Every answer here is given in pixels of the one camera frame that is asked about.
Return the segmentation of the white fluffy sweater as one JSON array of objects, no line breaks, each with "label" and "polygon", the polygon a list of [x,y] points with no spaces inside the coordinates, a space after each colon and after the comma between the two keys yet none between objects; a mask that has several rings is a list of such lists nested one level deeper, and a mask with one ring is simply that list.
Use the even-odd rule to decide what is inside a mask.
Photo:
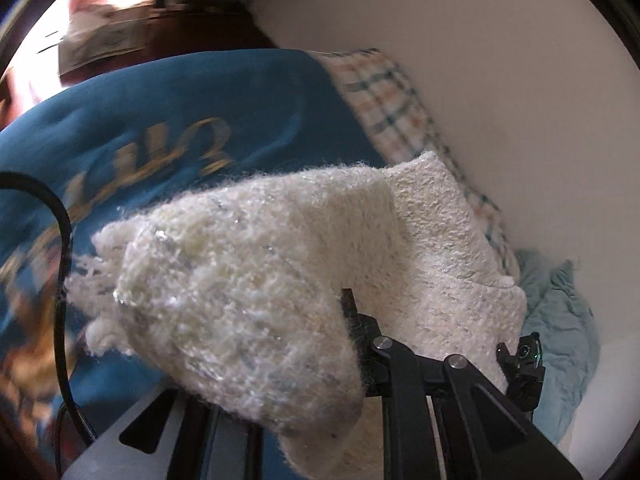
[{"label": "white fluffy sweater", "polygon": [[278,438],[306,479],[378,479],[382,415],[341,306],[417,354],[467,356],[499,389],[524,292],[432,152],[261,176],[107,224],[66,280],[89,350],[134,354]]}]

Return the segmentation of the light teal cloth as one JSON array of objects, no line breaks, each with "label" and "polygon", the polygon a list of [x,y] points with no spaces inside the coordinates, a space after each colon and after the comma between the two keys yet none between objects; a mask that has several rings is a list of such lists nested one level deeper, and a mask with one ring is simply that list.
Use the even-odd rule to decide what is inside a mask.
[{"label": "light teal cloth", "polygon": [[590,305],[578,292],[574,263],[555,264],[541,252],[516,253],[527,312],[522,335],[540,336],[546,368],[534,425],[554,444],[562,441],[600,360],[600,339]]}]

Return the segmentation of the plaid checked quilt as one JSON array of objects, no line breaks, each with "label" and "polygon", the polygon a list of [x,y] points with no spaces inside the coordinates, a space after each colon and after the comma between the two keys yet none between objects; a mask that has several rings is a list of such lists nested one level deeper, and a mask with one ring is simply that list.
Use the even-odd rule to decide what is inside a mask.
[{"label": "plaid checked quilt", "polygon": [[506,238],[500,208],[465,177],[442,140],[435,119],[397,61],[378,49],[314,52],[311,56],[329,73],[338,93],[385,162],[390,165],[408,162],[425,151],[439,157],[472,208],[500,272],[518,280],[520,267]]}]

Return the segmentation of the blue bed blanket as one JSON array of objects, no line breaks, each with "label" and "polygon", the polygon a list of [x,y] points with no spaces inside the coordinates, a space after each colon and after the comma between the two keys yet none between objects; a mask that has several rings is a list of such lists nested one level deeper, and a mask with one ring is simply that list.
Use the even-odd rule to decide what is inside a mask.
[{"label": "blue bed blanket", "polygon": [[[74,251],[139,209],[255,172],[385,165],[323,66],[295,50],[164,58],[75,84],[1,133],[1,167],[62,200]],[[1,421],[53,463],[58,395],[51,296],[58,225],[21,192],[1,195]]]}]

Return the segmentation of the dark wooden furniture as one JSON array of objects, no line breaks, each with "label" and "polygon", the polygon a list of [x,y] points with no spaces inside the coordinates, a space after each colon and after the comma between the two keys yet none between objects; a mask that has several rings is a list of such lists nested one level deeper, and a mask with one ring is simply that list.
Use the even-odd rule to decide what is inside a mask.
[{"label": "dark wooden furniture", "polygon": [[62,84],[120,68],[206,51],[272,48],[250,14],[252,0],[152,0],[76,13],[58,47]]}]

